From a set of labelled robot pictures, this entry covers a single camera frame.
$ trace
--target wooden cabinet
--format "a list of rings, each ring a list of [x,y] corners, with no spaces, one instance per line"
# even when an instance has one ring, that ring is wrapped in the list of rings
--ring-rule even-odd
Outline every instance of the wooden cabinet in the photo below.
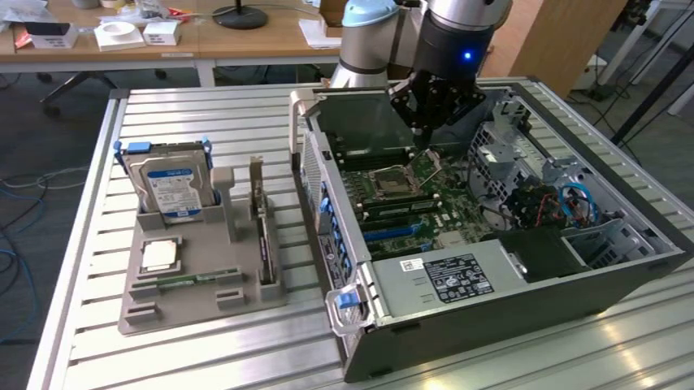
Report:
[[[537,76],[565,97],[627,0],[514,0],[483,77]]]

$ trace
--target barcode sticker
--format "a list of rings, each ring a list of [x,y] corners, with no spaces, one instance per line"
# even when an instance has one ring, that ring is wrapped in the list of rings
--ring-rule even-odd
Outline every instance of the barcode sticker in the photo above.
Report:
[[[403,272],[425,269],[425,262],[421,258],[411,258],[410,260],[401,261],[401,267]]]

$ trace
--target power supply label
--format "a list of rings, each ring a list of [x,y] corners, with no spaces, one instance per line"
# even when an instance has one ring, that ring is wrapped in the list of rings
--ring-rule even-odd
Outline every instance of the power supply label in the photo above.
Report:
[[[425,269],[443,303],[478,297],[495,291],[471,254],[426,262]]]

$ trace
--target hard drive label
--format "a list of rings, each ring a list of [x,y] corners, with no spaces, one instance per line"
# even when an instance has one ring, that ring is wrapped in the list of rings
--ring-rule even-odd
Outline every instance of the hard drive label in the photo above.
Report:
[[[200,195],[191,187],[192,169],[171,169],[147,173],[159,212],[167,217],[188,217],[202,209]]]
[[[495,291],[471,254],[426,262],[425,269],[443,303],[478,297]]]

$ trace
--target hard drive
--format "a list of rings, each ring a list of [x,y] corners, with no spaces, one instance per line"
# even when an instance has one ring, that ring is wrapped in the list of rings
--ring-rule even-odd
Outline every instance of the hard drive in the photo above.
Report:
[[[134,142],[116,159],[126,169],[143,213],[162,213],[166,223],[200,218],[202,208],[214,206],[218,197],[211,187],[210,141],[179,144]]]

